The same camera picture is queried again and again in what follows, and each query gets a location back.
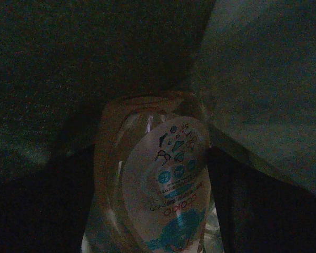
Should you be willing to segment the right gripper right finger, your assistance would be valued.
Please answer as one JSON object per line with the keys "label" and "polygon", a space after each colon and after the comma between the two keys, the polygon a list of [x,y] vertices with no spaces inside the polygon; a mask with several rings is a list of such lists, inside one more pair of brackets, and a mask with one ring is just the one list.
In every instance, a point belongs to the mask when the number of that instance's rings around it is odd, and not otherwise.
{"label": "right gripper right finger", "polygon": [[316,252],[316,196],[217,147],[206,154],[225,252]]}

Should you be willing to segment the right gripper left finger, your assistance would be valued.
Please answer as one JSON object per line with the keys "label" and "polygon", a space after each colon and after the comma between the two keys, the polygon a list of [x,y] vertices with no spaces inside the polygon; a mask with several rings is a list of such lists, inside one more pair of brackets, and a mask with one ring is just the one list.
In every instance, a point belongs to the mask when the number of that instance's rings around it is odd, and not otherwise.
{"label": "right gripper left finger", "polygon": [[0,184],[0,252],[80,252],[94,194],[89,145]]}

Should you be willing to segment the orange bottle pink cap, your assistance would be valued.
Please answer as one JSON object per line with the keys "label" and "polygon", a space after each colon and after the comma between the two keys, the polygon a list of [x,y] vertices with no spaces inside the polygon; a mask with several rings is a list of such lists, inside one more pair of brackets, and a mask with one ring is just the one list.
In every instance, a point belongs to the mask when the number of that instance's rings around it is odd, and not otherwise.
{"label": "orange bottle pink cap", "polygon": [[210,137],[189,92],[104,105],[94,142],[95,199],[120,252],[204,252]]}

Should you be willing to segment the olive canvas bag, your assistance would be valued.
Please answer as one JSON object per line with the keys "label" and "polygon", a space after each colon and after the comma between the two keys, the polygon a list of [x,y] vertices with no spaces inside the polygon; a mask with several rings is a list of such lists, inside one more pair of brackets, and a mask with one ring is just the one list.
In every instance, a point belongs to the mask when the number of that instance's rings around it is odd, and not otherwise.
{"label": "olive canvas bag", "polygon": [[316,1],[0,1],[0,183],[166,90],[316,194]]}

